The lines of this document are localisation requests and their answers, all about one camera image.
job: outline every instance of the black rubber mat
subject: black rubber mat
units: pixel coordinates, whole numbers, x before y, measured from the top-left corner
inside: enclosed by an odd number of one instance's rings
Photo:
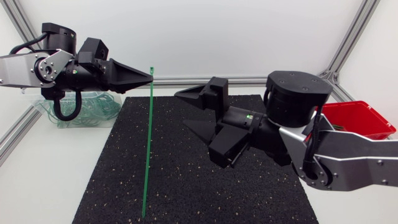
[[[261,97],[230,96],[232,106],[264,112]],[[235,169],[210,162],[184,119],[212,120],[174,97],[154,98],[146,217],[141,218],[149,98],[127,98],[74,223],[317,223],[290,166],[246,151]]]

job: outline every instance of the green rod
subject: green rod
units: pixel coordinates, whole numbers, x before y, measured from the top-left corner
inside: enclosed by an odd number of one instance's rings
[[[154,67],[150,68],[150,75],[154,75]],[[142,199],[142,218],[145,218],[145,210],[147,207],[147,189],[148,189],[148,173],[150,158],[150,140],[152,139],[152,111],[154,107],[154,83],[150,83],[150,100],[149,100],[149,124],[148,124],[148,143],[147,143],[147,162],[145,168],[144,196]]]

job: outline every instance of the white backdrop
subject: white backdrop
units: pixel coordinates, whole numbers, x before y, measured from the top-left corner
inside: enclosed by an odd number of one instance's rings
[[[380,1],[340,77],[356,100],[366,101],[398,129],[397,9],[398,1]]]
[[[22,39],[16,31],[7,13],[0,7],[0,55],[7,55],[15,46],[22,43]],[[28,108],[30,102],[21,94],[21,90],[11,87],[0,87],[0,138],[14,124],[14,122]]]
[[[334,56],[361,0],[20,0],[37,32],[73,29],[78,49],[102,39],[110,57],[155,77],[318,74]]]

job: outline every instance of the transparent container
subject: transparent container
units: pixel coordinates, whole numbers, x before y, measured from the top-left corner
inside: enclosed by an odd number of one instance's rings
[[[54,115],[54,102],[46,100],[43,96],[28,96],[33,106],[58,128],[109,128],[112,127],[121,109],[122,101],[119,94],[108,92],[82,92],[81,111],[71,121],[60,121]],[[65,97],[60,100],[61,112],[65,116],[75,110],[75,92],[66,92]]]

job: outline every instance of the red plastic container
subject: red plastic container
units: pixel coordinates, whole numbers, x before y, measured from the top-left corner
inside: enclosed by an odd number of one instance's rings
[[[397,130],[376,110],[363,101],[327,103],[322,113],[341,131],[358,133],[374,140],[382,140]]]

